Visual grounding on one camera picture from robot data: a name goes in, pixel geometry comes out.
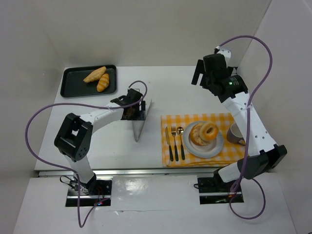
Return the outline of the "metal tongs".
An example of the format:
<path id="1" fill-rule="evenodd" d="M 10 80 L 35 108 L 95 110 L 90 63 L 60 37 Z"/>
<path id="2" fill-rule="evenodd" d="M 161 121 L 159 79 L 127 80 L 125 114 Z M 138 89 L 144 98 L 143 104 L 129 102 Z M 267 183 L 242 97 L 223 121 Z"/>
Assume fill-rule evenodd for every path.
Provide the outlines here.
<path id="1" fill-rule="evenodd" d="M 147 116 L 148 116 L 150 108 L 152 106 L 152 99 L 151 98 L 147 97 L 144 100 L 145 100 L 145 119 L 132 121 L 132 128 L 133 128 L 133 134 L 134 134 L 135 142 L 139 142 L 145 121 L 147 120 Z"/>

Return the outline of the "orange ring donut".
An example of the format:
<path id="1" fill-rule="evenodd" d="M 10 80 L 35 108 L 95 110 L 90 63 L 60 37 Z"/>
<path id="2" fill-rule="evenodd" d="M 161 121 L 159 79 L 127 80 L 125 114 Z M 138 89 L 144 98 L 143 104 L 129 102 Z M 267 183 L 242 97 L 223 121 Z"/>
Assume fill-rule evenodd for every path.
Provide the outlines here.
<path id="1" fill-rule="evenodd" d="M 214 140 L 219 133 L 219 128 L 213 123 L 204 123 L 199 130 L 199 137 L 203 141 Z"/>

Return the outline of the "sugared orange round cake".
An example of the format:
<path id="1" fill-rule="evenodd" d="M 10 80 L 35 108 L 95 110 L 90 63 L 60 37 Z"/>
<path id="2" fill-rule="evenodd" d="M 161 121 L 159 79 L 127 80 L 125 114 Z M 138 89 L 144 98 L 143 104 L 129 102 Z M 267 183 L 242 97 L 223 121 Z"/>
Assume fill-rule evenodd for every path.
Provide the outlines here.
<path id="1" fill-rule="evenodd" d="M 197 146 L 207 146 L 210 144 L 209 141 L 203 140 L 200 137 L 200 129 L 205 125 L 203 122 L 194 125 L 190 131 L 191 142 Z"/>

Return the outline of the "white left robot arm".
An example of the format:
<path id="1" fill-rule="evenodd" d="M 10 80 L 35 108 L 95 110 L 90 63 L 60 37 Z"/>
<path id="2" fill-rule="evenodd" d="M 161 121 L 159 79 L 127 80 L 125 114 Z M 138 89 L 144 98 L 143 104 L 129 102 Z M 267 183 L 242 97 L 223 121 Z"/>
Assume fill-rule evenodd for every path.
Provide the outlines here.
<path id="1" fill-rule="evenodd" d="M 126 95 L 111 100 L 103 109 L 80 116 L 69 113 L 65 117 L 54 145 L 67 156 L 84 192 L 91 194 L 98 186 L 97 177 L 87 158 L 92 134 L 115 121 L 145 120 L 146 107 L 142 97 L 142 93 L 129 88 Z"/>

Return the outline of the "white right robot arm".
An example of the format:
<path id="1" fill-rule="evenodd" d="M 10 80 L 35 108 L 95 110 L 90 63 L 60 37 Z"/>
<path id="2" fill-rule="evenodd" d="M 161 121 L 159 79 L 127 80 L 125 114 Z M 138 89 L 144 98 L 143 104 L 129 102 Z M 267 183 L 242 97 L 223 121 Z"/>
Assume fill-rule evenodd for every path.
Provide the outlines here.
<path id="1" fill-rule="evenodd" d="M 198 60 L 192 84 L 199 84 L 219 98 L 246 142 L 247 156 L 214 171 L 214 186 L 239 178 L 253 179 L 280 163 L 287 154 L 286 147 L 278 145 L 270 136 L 251 103 L 245 82 L 241 76 L 231 74 L 223 54 L 212 54 Z"/>

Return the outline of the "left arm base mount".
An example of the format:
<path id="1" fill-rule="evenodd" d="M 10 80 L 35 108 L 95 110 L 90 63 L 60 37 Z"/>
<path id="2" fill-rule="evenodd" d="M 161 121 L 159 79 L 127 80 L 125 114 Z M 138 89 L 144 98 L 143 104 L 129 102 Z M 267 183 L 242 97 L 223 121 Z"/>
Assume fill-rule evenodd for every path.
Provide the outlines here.
<path id="1" fill-rule="evenodd" d="M 75 177 L 60 176 L 60 182 L 68 186 L 66 207 L 77 207 L 78 204 L 78 184 Z M 80 206 L 92 207 L 110 206 L 111 205 L 112 180 L 100 179 L 97 181 L 95 188 L 89 192 L 87 189 L 81 187 L 80 190 Z"/>

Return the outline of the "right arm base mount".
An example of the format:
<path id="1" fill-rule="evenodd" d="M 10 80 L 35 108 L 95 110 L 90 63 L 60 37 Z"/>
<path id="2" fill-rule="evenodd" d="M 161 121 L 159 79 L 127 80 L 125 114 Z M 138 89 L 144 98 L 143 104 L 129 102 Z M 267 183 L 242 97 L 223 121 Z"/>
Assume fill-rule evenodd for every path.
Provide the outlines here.
<path id="1" fill-rule="evenodd" d="M 232 203 L 244 203 L 241 187 L 231 192 L 233 184 L 234 181 L 217 185 L 212 177 L 198 177 L 193 187 L 199 192 L 200 205 L 226 204 L 231 200 Z"/>

